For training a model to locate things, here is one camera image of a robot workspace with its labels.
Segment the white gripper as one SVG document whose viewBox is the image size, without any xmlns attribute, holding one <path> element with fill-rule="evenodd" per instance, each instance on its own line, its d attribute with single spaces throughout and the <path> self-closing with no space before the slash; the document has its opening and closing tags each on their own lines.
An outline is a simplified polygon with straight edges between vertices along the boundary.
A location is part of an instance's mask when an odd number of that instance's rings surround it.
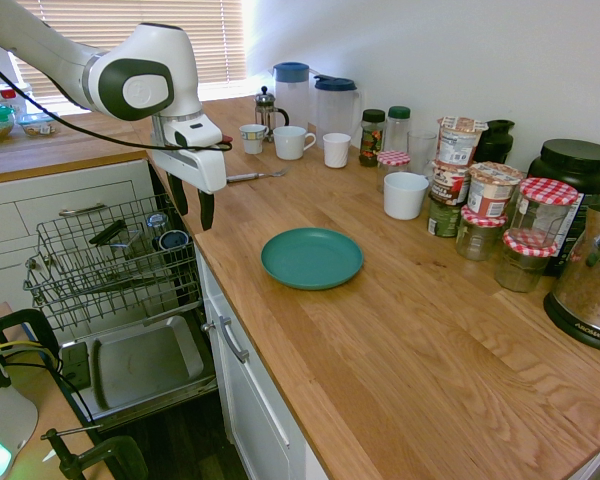
<svg viewBox="0 0 600 480">
<path fill-rule="evenodd" d="M 180 216 L 188 214 L 183 181 L 198 188 L 200 223 L 204 231 L 212 228 L 215 212 L 213 193 L 226 186 L 223 152 L 217 146 L 223 140 L 221 130 L 204 113 L 180 117 L 154 115 L 152 141 L 157 146 L 175 146 L 175 150 L 152 150 L 154 163 L 168 172 L 173 203 Z"/>
</svg>

